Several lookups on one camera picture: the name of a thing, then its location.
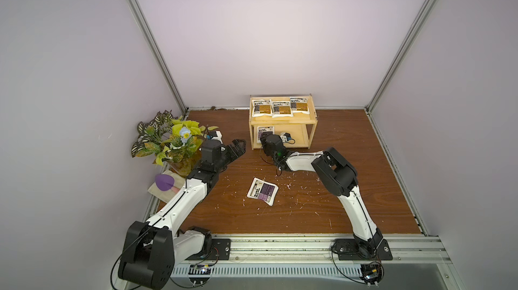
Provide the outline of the purple coffee bag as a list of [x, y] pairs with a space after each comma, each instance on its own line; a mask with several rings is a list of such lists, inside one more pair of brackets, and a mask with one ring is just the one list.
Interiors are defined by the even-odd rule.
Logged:
[[275, 133], [274, 126], [258, 127], [257, 128], [257, 142], [260, 143], [260, 139], [264, 134]]
[[279, 187], [274, 183], [269, 183], [258, 178], [254, 178], [248, 190], [247, 197], [255, 200], [261, 200], [269, 206], [273, 206], [275, 196]]

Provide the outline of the yellow coffee bag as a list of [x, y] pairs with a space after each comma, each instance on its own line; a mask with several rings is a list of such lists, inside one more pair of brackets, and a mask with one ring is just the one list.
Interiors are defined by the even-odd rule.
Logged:
[[307, 97], [290, 97], [289, 103], [292, 114], [310, 114], [310, 107]]
[[272, 104], [270, 100], [260, 99], [252, 101], [252, 117], [272, 116]]
[[272, 106], [272, 118], [292, 117], [293, 116], [290, 101], [286, 101], [286, 100], [272, 101], [271, 106]]

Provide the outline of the light wooden two-tier shelf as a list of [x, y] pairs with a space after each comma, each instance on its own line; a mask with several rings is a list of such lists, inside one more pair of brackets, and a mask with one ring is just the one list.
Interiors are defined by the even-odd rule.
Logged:
[[[308, 103], [310, 107], [310, 114], [301, 114], [295, 113], [292, 117], [279, 117], [272, 118], [268, 116], [263, 117], [252, 117], [252, 101], [253, 100], [270, 100], [272, 101], [289, 101], [290, 97], [307, 97]], [[262, 148], [262, 144], [257, 142], [257, 128], [258, 127], [266, 127], [266, 126], [274, 126], [275, 133], [277, 135], [281, 135], [282, 133], [290, 133], [291, 137], [295, 140], [295, 144], [286, 144], [285, 146], [288, 148], [310, 148], [312, 144], [312, 140], [315, 134], [316, 126], [318, 124], [318, 119], [316, 115], [316, 109], [314, 107], [314, 102], [312, 95], [305, 96], [253, 96], [250, 98], [250, 139], [251, 139], [251, 148], [260, 149]]]

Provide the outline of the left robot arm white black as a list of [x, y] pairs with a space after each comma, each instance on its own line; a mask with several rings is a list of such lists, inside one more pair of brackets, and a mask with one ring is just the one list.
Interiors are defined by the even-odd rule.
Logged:
[[111, 274], [136, 287], [162, 289], [179, 263], [191, 256], [209, 255], [210, 231], [192, 228], [181, 233], [180, 227], [213, 190], [219, 175], [245, 153], [245, 140], [229, 145], [217, 138], [204, 141], [201, 159], [178, 193], [146, 221], [131, 224]]

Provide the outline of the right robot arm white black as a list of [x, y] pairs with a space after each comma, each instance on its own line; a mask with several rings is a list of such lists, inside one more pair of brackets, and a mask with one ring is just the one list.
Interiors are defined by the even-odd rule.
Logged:
[[277, 170], [317, 174], [327, 191], [341, 202], [352, 225], [357, 254], [366, 259], [377, 257], [384, 237], [368, 213], [360, 194], [357, 171], [348, 160], [333, 147], [314, 153], [291, 151], [281, 136], [272, 133], [261, 136], [260, 142]]

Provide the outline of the artificial green potted plant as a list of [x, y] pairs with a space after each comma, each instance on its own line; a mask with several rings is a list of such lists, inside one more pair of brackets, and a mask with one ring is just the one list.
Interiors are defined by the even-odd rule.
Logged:
[[153, 156], [153, 163], [169, 165], [182, 177], [189, 175], [201, 159], [201, 145], [217, 126], [203, 126], [198, 121], [175, 117], [165, 110], [152, 121], [137, 124], [138, 137], [131, 147], [131, 156]]

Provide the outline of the purple makeup sponge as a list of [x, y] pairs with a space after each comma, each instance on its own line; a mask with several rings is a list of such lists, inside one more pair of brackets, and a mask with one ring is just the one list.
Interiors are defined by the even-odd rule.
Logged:
[[175, 186], [175, 179], [171, 175], [159, 174], [155, 176], [155, 185], [161, 191], [169, 191]]

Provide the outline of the left controller board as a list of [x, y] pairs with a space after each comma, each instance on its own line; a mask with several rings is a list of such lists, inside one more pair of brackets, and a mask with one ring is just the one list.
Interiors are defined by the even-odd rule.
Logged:
[[188, 271], [188, 279], [192, 287], [205, 285], [211, 277], [213, 267], [210, 264], [191, 264]]

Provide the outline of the controller board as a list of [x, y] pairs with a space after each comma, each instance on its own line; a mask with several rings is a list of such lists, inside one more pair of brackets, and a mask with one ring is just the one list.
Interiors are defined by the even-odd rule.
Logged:
[[363, 280], [367, 286], [374, 285], [378, 287], [384, 277], [384, 268], [380, 262], [362, 264], [360, 266], [360, 271], [362, 274], [360, 279]]
[[210, 264], [191, 264], [188, 271], [188, 279], [192, 287], [205, 285], [211, 277], [213, 267]]

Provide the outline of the right controller board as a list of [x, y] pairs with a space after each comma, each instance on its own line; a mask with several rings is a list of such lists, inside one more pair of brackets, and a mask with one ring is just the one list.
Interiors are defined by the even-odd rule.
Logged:
[[374, 285], [378, 287], [384, 277], [384, 268], [380, 262], [362, 264], [360, 266], [360, 271], [362, 274], [360, 279], [363, 280], [367, 286]]

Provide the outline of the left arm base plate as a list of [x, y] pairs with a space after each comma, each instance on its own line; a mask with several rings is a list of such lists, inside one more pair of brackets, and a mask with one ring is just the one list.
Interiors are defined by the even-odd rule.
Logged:
[[191, 255], [187, 258], [187, 260], [190, 261], [216, 261], [216, 260], [222, 260], [227, 261], [230, 258], [230, 252], [231, 252], [231, 240], [230, 239], [221, 239], [216, 238], [213, 239], [210, 243], [210, 245], [205, 244], [202, 248], [202, 251]]

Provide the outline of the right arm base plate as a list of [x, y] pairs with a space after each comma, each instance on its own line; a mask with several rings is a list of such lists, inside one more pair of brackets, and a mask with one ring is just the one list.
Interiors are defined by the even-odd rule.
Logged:
[[331, 245], [330, 250], [336, 254], [339, 260], [365, 260], [365, 261], [391, 261], [393, 255], [388, 241], [382, 239], [376, 248], [376, 253], [370, 253], [366, 248], [362, 248], [356, 240], [336, 239]]

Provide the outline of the aluminium front rail frame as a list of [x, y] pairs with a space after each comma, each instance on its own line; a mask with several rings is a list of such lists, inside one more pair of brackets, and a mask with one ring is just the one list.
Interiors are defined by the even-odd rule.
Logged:
[[[190, 261], [185, 259], [173, 270], [171, 277], [186, 276], [191, 264], [210, 264], [211, 278], [227, 276], [288, 276], [322, 277], [346, 280], [360, 279], [365, 260], [339, 260], [330, 250], [336, 239], [353, 239], [346, 234], [234, 234], [214, 235], [213, 239], [231, 240], [227, 261]], [[464, 289], [453, 263], [438, 237], [423, 235], [390, 235], [385, 237], [393, 260], [375, 260], [383, 267], [390, 264], [428, 264], [438, 268], [448, 289]]]

